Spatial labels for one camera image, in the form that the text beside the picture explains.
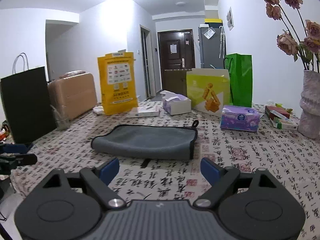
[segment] refrigerator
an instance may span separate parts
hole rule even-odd
[[[223,68],[223,49],[220,53],[220,28],[214,28],[215,34],[207,39],[204,34],[208,31],[208,27],[199,27],[199,47],[200,47],[200,58],[201,68]]]

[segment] pink vase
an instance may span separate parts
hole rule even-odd
[[[319,138],[320,74],[318,72],[311,70],[304,71],[300,107],[303,109],[303,112],[300,117],[298,131],[308,138]]]

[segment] yellow shopping bag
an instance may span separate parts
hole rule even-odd
[[[106,115],[138,107],[133,62],[133,52],[98,57],[102,105]]]

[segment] white tissue box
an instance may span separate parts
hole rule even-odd
[[[134,107],[127,114],[127,117],[148,117],[148,116],[159,116],[159,106],[141,106]]]
[[[160,93],[163,95],[162,107],[170,115],[191,112],[191,100],[189,98],[165,90]]]

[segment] purple tissue box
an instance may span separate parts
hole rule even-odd
[[[257,132],[260,114],[253,108],[243,106],[224,106],[221,129]]]

